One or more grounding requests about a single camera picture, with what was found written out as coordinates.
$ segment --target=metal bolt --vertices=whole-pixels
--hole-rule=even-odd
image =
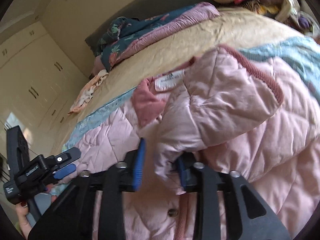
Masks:
[[[175,208],[171,208],[168,210],[168,216],[169,217],[176,217],[178,215],[178,210]]]
[[[238,171],[230,171],[230,175],[234,178],[240,177],[240,173]]]
[[[124,169],[124,168],[128,167],[128,165],[127,165],[126,162],[118,162],[118,163],[116,164],[116,167],[117,167],[118,169]]]
[[[90,171],[88,170],[84,170],[80,173],[80,176],[83,177],[83,178],[87,178],[90,176]]]
[[[193,166],[196,169],[203,169],[204,168],[204,164],[203,163],[194,163]]]

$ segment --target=pink blanket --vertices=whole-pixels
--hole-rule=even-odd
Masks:
[[[123,53],[119,54],[115,64],[120,63],[124,59],[133,56],[149,45],[162,40],[172,34],[175,34],[178,31],[186,29],[205,20],[213,19],[219,15],[219,12],[212,4],[201,2],[191,10],[188,10],[185,13],[181,14],[172,22],[169,22],[166,25],[163,25],[149,33],[146,33],[139,39],[133,41]],[[93,75],[97,75],[99,71],[105,69],[100,58],[101,55],[95,58],[94,68],[92,70]]]
[[[192,239],[196,194],[183,194],[171,167],[182,151],[198,152],[216,171],[241,172],[294,237],[320,199],[318,103],[280,58],[253,63],[222,46],[182,67],[143,80],[131,100],[87,132],[76,144],[77,171],[64,182],[85,169],[108,169],[144,137],[141,189],[123,195],[127,239]],[[100,201],[98,194],[93,239]],[[224,239],[225,226],[222,219]]]

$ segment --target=cabinet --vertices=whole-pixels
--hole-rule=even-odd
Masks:
[[[5,126],[15,125],[20,125],[31,151],[48,156],[70,106],[88,82],[39,24],[15,34],[0,48],[5,51],[7,44],[7,51],[12,51],[12,44],[23,40],[10,58],[0,54],[0,124],[4,126],[0,152],[4,156]],[[36,38],[26,35],[30,32],[37,33]]]

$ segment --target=wardrobe handle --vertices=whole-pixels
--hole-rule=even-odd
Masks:
[[[56,66],[56,68],[57,68],[59,71],[61,71],[61,69],[57,66],[57,64],[54,63],[54,65]]]
[[[31,89],[39,96],[38,92],[33,87],[31,87]]]
[[[29,92],[31,93],[31,95],[33,95],[33,97],[35,98],[35,99],[37,99],[37,97],[32,93],[32,91],[29,89]]]
[[[59,67],[60,67],[60,68],[61,68],[61,70],[62,70],[63,68],[62,68],[62,66],[59,64],[59,62],[57,61],[56,63],[59,65]]]

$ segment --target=light blue fabric trim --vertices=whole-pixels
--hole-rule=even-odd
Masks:
[[[239,51],[249,60],[260,62],[266,61],[270,57],[282,58],[300,75],[320,104],[320,46],[312,38],[292,37],[280,43],[270,43]],[[131,97],[134,89],[112,99],[79,122],[62,151],[73,147],[87,131],[102,124],[114,110]]]
[[[282,58],[299,74],[320,104],[320,46],[312,38],[292,37],[280,43],[239,51],[249,60],[260,62],[276,56]]]
[[[70,135],[69,140],[63,145],[62,152],[72,148],[78,141],[80,141],[80,139],[87,131],[101,125],[113,111],[115,111],[131,97],[134,90],[135,87],[123,93],[122,95],[113,98],[112,100],[98,108],[96,111],[89,114],[82,121],[77,123]]]

